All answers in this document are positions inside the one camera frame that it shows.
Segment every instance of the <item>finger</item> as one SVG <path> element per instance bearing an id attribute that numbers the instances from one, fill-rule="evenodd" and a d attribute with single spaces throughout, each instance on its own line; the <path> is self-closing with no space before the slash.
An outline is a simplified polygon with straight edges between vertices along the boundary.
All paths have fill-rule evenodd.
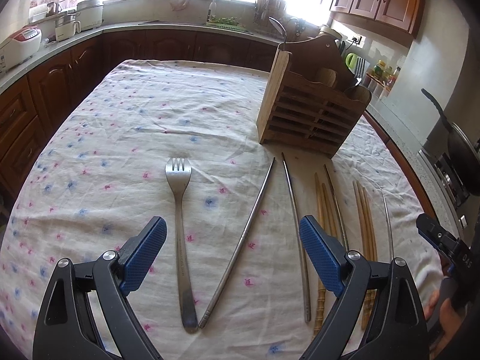
<path id="1" fill-rule="evenodd" d="M 452 301 L 446 299 L 440 307 L 440 325 L 444 335 L 433 351 L 434 356 L 437 356 L 447 346 L 461 324 L 462 318 L 453 309 Z"/>
<path id="2" fill-rule="evenodd" d="M 428 304 L 423 308 L 423 315 L 425 315 L 425 319 L 428 320 L 431 315 L 434 313 L 435 306 L 438 303 L 438 298 L 440 297 L 440 291 L 435 290 L 431 293 L 430 299 L 428 300 Z"/>

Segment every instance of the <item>green kettle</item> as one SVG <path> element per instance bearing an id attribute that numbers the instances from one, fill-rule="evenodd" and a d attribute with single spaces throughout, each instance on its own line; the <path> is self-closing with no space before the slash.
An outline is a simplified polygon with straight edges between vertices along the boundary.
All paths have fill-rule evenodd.
<path id="1" fill-rule="evenodd" d="M 357 58 L 358 58 L 358 55 L 354 54 L 353 52 L 351 52 L 350 54 L 347 55 L 347 57 L 345 58 L 345 64 L 350 68 L 350 69 L 354 69 L 355 66 L 357 66 Z"/>

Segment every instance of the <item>table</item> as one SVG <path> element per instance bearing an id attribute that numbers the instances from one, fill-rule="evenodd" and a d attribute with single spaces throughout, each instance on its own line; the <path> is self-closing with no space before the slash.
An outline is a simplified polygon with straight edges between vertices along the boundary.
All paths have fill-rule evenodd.
<path id="1" fill-rule="evenodd" d="M 31 357 L 38 309 L 58 259 L 74 263 L 118 249 L 154 215 L 169 234 L 140 289 L 129 295 L 165 359 L 294 359 L 313 332 L 317 275 L 310 261 L 313 318 L 303 321 L 302 280 L 285 173 L 278 162 L 259 214 L 207 327 L 188 334 L 179 316 L 170 157 L 193 168 L 183 201 L 190 276 L 200 319 L 232 255 L 272 157 L 283 151 L 299 215 L 316 215 L 314 173 L 330 168 L 351 249 L 362 251 L 352 188 L 371 200 L 379 261 L 388 260 L 381 192 L 395 255 L 405 258 L 422 301 L 442 278 L 438 254 L 416 231 L 421 212 L 405 176 L 364 118 L 328 160 L 260 145 L 255 120 L 268 74 L 182 61 L 126 61 L 63 123 L 34 165 L 0 250 L 0 323 Z M 327 293 L 326 310 L 334 301 Z M 92 308 L 106 348 L 116 352 L 98 300 Z M 361 337 L 359 323 L 346 350 Z"/>

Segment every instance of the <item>fork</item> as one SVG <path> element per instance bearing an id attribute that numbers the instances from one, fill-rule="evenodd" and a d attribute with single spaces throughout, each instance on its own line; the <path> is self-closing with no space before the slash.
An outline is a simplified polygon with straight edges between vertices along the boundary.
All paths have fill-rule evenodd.
<path id="1" fill-rule="evenodd" d="M 183 233 L 182 200 L 190 182 L 191 166 L 185 158 L 171 158 L 165 167 L 166 180 L 169 182 L 175 198 L 175 236 L 177 256 L 177 284 L 180 315 L 187 333 L 194 333 L 198 328 L 195 301 L 191 292 L 190 273 L 188 270 L 185 235 Z"/>
<path id="2" fill-rule="evenodd" d="M 355 65 L 355 78 L 357 79 L 357 85 L 360 84 L 363 78 L 363 72 L 365 70 L 365 59 L 362 57 L 357 58 L 357 64 Z"/>

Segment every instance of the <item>metal chopstick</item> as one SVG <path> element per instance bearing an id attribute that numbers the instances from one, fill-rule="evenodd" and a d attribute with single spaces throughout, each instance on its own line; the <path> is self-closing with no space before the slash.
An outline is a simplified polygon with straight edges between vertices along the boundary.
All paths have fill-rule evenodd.
<path id="1" fill-rule="evenodd" d="M 311 309 L 310 309 L 310 284 L 308 281 L 308 269 L 307 269 L 307 258 L 305 255 L 305 249 L 302 245 L 302 240 L 300 239 L 299 232 L 299 215 L 297 210 L 297 202 L 295 200 L 295 195 L 293 193 L 292 182 L 290 180 L 290 173 L 285 161 L 285 156 L 282 153 L 283 167 L 285 168 L 286 182 L 289 185 L 290 192 L 290 201 L 292 203 L 293 210 L 293 220 L 295 221 L 295 229 L 297 231 L 297 243 L 298 243 L 298 252 L 300 254 L 300 265 L 301 265 L 301 283 L 303 289 L 303 309 L 305 314 L 305 322 L 310 322 L 311 320 Z"/>
<path id="2" fill-rule="evenodd" d="M 340 232 L 342 234 L 342 242 L 346 251 L 349 251 L 349 240 L 347 239 L 347 232 L 345 231 L 345 224 L 343 223 L 342 214 L 340 213 L 340 206 L 338 205 L 337 196 L 335 195 L 335 190 L 333 188 L 332 179 L 330 178 L 330 173 L 328 173 L 327 165 L 323 165 L 325 168 L 325 173 L 327 173 L 328 184 L 330 185 L 330 191 L 332 192 L 333 203 L 335 203 L 335 211 L 337 212 L 338 223 L 340 223 Z"/>
<path id="3" fill-rule="evenodd" d="M 232 258 L 229 261 L 229 265 L 226 266 L 225 273 L 222 276 L 222 279 L 220 280 L 220 283 L 218 284 L 217 289 L 215 290 L 215 293 L 213 294 L 212 300 L 208 304 L 207 309 L 205 310 L 205 314 L 203 315 L 200 323 L 198 324 L 198 327 L 200 329 L 203 329 L 205 325 L 208 322 L 208 319 L 210 318 L 210 315 L 212 314 L 215 306 L 218 303 L 218 300 L 220 299 L 220 295 L 222 294 L 223 290 L 225 289 L 225 285 L 227 284 L 227 281 L 229 280 L 230 273 L 232 272 L 232 269 L 237 262 L 238 256 L 240 255 L 240 252 L 242 251 L 243 244 L 245 243 L 248 232 L 250 230 L 251 224 L 254 221 L 255 214 L 257 213 L 258 207 L 260 206 L 260 202 L 262 201 L 262 197 L 265 193 L 266 185 L 268 178 L 270 176 L 270 173 L 272 171 L 273 163 L 275 162 L 275 157 L 272 160 L 272 163 L 270 164 L 270 167 L 268 168 L 267 174 L 265 176 L 265 180 L 263 180 L 263 184 L 260 187 L 260 191 L 258 192 L 257 199 L 255 200 L 255 203 L 253 204 L 253 208 L 251 209 L 250 216 L 248 217 L 247 223 L 245 225 L 245 228 L 243 229 L 243 233 L 240 237 L 240 240 L 238 241 L 237 247 L 235 248 Z"/>
<path id="4" fill-rule="evenodd" d="M 388 249 L 390 251 L 390 261 L 393 260 L 393 236 L 392 236 L 392 224 L 390 223 L 390 216 L 388 215 L 387 201 L 385 200 L 385 195 L 383 195 L 383 205 L 385 206 L 385 216 L 387 218 L 387 233 L 388 233 Z"/>

